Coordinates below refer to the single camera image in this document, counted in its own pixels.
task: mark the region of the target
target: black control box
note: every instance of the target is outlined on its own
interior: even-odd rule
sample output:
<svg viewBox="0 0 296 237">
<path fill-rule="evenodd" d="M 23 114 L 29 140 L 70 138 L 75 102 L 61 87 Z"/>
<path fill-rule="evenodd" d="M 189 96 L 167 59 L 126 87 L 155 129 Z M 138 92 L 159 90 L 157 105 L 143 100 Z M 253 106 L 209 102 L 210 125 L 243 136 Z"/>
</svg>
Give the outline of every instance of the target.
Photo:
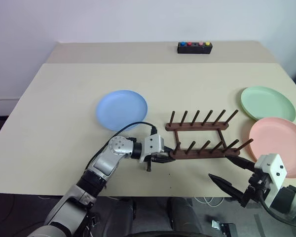
<svg viewBox="0 0 296 237">
<path fill-rule="evenodd" d="M 178 53 L 210 54 L 212 48 L 210 42 L 179 42 Z"/>
</svg>

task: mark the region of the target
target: pink plate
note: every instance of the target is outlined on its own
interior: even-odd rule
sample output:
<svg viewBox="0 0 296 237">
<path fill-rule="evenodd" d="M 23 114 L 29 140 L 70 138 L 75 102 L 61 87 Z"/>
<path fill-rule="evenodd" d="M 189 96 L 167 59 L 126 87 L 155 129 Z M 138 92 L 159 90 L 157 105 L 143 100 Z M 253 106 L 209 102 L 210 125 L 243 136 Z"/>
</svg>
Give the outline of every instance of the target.
<svg viewBox="0 0 296 237">
<path fill-rule="evenodd" d="M 287 178 L 296 178 L 296 125 L 283 118 L 262 118 L 250 130 L 250 149 L 258 159 L 269 153 L 280 154 Z"/>
</svg>

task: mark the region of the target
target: wooden peg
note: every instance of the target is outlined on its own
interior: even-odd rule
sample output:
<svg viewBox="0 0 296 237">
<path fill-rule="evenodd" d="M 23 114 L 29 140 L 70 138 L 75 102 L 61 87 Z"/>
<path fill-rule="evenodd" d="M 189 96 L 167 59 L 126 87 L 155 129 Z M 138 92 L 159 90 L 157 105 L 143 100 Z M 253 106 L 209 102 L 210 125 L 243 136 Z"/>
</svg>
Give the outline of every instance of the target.
<svg viewBox="0 0 296 237">
<path fill-rule="evenodd" d="M 194 118 L 193 118 L 193 121 L 192 121 L 192 123 L 191 123 L 191 126 L 193 126 L 193 125 L 194 125 L 194 123 L 195 123 L 195 120 L 197 119 L 197 116 L 198 116 L 198 114 L 199 114 L 199 110 L 198 110 L 198 111 L 196 111 L 196 114 L 195 114 L 195 116 L 194 116 Z"/>
<path fill-rule="evenodd" d="M 213 122 L 213 126 L 218 122 L 218 120 L 224 115 L 226 110 L 223 110 L 220 115 L 218 115 L 217 119 Z"/>
<path fill-rule="evenodd" d="M 185 151 L 185 154 L 188 154 L 189 153 L 189 151 L 194 147 L 194 145 L 195 145 L 195 141 L 193 141 L 192 143 L 191 143 L 191 145 L 188 147 L 188 149 Z"/>
<path fill-rule="evenodd" d="M 178 135 L 178 131 L 174 131 L 174 136 L 176 138 L 176 143 L 178 144 L 180 142 L 179 140 L 179 135 Z"/>
<path fill-rule="evenodd" d="M 222 144 L 222 141 L 218 142 L 218 144 L 217 144 L 216 146 L 214 146 L 214 148 L 212 148 L 212 149 L 209 151 L 209 153 L 213 153 L 214 150 L 216 150 L 218 147 L 221 146 L 221 144 Z"/>
<path fill-rule="evenodd" d="M 225 153 L 228 149 L 232 148 L 234 145 L 236 145 L 239 142 L 238 139 L 234 140 L 229 146 L 227 146 L 226 148 L 224 148 L 222 150 L 222 153 Z"/>
<path fill-rule="evenodd" d="M 181 142 L 178 142 L 176 148 L 173 151 L 173 154 L 177 153 L 177 151 L 180 149 L 180 145 L 181 145 Z"/>
<path fill-rule="evenodd" d="M 209 111 L 209 113 L 207 114 L 206 118 L 204 119 L 204 121 L 202 122 L 202 126 L 204 125 L 204 123 L 206 123 L 206 121 L 209 119 L 209 116 L 213 113 L 212 110 Z"/>
<path fill-rule="evenodd" d="M 235 110 L 235 112 L 233 112 L 232 115 L 230 115 L 229 118 L 223 124 L 226 125 L 238 112 L 239 110 Z"/>
<path fill-rule="evenodd" d="M 222 146 L 223 146 L 224 148 L 226 148 L 227 145 L 226 145 L 225 139 L 224 139 L 223 136 L 222 136 L 222 131 L 221 131 L 220 129 L 217 129 L 217 132 L 218 132 L 219 138 L 220 138 L 221 141 L 222 141 Z"/>
<path fill-rule="evenodd" d="M 187 110 L 184 112 L 183 118 L 182 118 L 181 123 L 180 123 L 180 127 L 182 126 L 182 124 L 184 122 L 184 119 L 186 118 L 186 115 L 187 115 Z"/>
<path fill-rule="evenodd" d="M 244 144 L 242 144 L 240 147 L 238 147 L 235 152 L 241 150 L 242 148 L 244 148 L 246 145 L 248 145 L 249 143 L 253 142 L 253 139 L 250 138 L 248 141 L 246 141 Z"/>
<path fill-rule="evenodd" d="M 169 127 L 171 127 L 171 125 L 172 125 L 174 114 L 175 114 L 175 111 L 172 111 L 170 122 L 169 122 Z"/>
<path fill-rule="evenodd" d="M 199 149 L 198 151 L 197 151 L 197 153 L 198 154 L 200 154 L 200 152 L 202 151 L 202 150 L 204 150 L 207 146 L 208 146 L 208 144 L 210 144 L 211 143 L 211 141 L 210 140 L 208 140 L 202 147 L 201 147 L 201 149 Z"/>
</svg>

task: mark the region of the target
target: black cable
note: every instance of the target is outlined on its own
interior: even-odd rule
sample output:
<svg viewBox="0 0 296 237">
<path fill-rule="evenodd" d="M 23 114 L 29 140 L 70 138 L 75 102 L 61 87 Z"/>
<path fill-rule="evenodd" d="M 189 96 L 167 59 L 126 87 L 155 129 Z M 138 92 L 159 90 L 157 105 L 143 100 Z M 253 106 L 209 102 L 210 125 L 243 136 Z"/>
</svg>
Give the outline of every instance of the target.
<svg viewBox="0 0 296 237">
<path fill-rule="evenodd" d="M 276 220 L 278 220 L 278 221 L 280 221 L 280 222 L 282 222 L 282 223 L 284 223 L 284 224 L 287 224 L 287 225 L 290 225 L 290 226 L 294 226 L 294 227 L 296 227 L 296 224 L 294 224 L 294 223 L 292 223 L 292 222 L 289 222 L 289 221 L 287 221 L 287 220 L 285 220 L 285 219 L 279 217 L 278 215 L 276 215 L 274 212 L 272 212 L 272 211 L 267 207 L 267 205 L 265 204 L 265 201 L 264 201 L 264 199 L 263 199 L 263 190 L 261 190 L 261 189 L 258 190 L 258 196 L 259 196 L 259 200 L 260 200 L 260 202 L 261 202 L 263 208 L 266 210 L 266 212 L 267 212 L 268 214 L 270 214 L 271 217 L 275 218 Z"/>
<path fill-rule="evenodd" d="M 123 127 L 123 128 L 122 128 L 121 130 L 119 130 L 116 134 L 114 134 L 110 139 L 112 139 L 113 137 L 117 136 L 118 134 L 120 134 L 122 131 L 124 131 L 124 130 L 127 129 L 128 127 L 133 126 L 133 125 L 135 125 L 135 124 L 146 124 L 146 125 L 151 126 L 152 129 L 156 130 L 156 127 L 155 127 L 153 124 L 151 124 L 151 123 L 148 123 L 148 122 L 133 122 L 133 123 L 131 123 L 131 124 L 129 124 L 129 125 Z M 94 159 L 95 157 L 97 157 L 97 156 L 98 156 L 98 155 L 104 150 L 104 148 L 108 145 L 110 139 L 109 139 L 109 140 L 108 140 L 108 141 L 107 141 L 107 142 L 101 147 L 101 149 L 99 149 L 98 152 L 97 152 L 97 153 L 96 153 L 96 154 L 90 159 L 90 161 L 88 162 L 88 164 L 87 164 L 87 166 L 85 167 L 85 169 L 87 169 L 88 166 L 89 166 L 89 164 L 93 161 L 93 159 Z"/>
<path fill-rule="evenodd" d="M 10 216 L 10 214 L 11 214 L 11 212 L 12 212 L 12 210 L 13 210 L 13 207 L 14 207 L 14 200 L 15 200 L 15 197 L 14 197 L 14 194 L 13 194 L 13 195 L 12 195 L 12 205 L 11 205 L 11 207 L 10 207 L 10 210 L 9 210 L 7 216 L 4 217 L 4 218 L 0 221 L 0 224 L 1 224 L 2 222 L 4 222 L 4 221 Z"/>
<path fill-rule="evenodd" d="M 29 226 L 27 226 L 27 227 L 24 227 L 24 228 L 20 229 L 19 231 L 15 232 L 15 233 L 12 235 L 12 237 L 15 237 L 17 234 L 23 232 L 24 230 L 27 230 L 28 228 L 30 228 L 30 227 L 32 227 L 32 226 L 37 225 L 37 224 L 39 224 L 39 223 L 44 223 L 44 222 L 43 222 L 43 221 L 38 221 L 38 222 L 35 222 L 35 223 L 33 223 L 33 224 L 31 224 L 31 225 L 29 225 Z"/>
</svg>

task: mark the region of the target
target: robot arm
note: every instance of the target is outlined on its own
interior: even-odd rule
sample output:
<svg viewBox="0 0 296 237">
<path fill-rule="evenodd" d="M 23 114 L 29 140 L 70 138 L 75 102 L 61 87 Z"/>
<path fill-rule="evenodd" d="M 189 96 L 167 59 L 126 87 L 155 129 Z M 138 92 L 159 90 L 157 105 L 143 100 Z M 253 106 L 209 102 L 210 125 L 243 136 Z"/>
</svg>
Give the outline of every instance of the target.
<svg viewBox="0 0 296 237">
<path fill-rule="evenodd" d="M 238 200 L 243 207 L 246 207 L 250 199 L 260 202 L 273 218 L 296 227 L 295 223 L 277 216 L 269 209 L 271 206 L 286 214 L 287 218 L 296 220 L 296 188 L 281 187 L 287 172 L 279 154 L 262 155 L 256 163 L 237 156 L 226 156 L 226 158 L 235 165 L 252 171 L 253 174 L 244 193 L 221 177 L 209 174 L 221 190 Z"/>
<path fill-rule="evenodd" d="M 80 180 L 73 185 L 48 214 L 44 226 L 28 237 L 79 236 L 92 218 L 89 210 L 96 197 L 111 178 L 122 158 L 140 162 L 145 157 L 164 152 L 163 138 L 153 134 L 143 143 L 122 136 L 112 137 L 106 148 L 88 165 Z"/>
</svg>

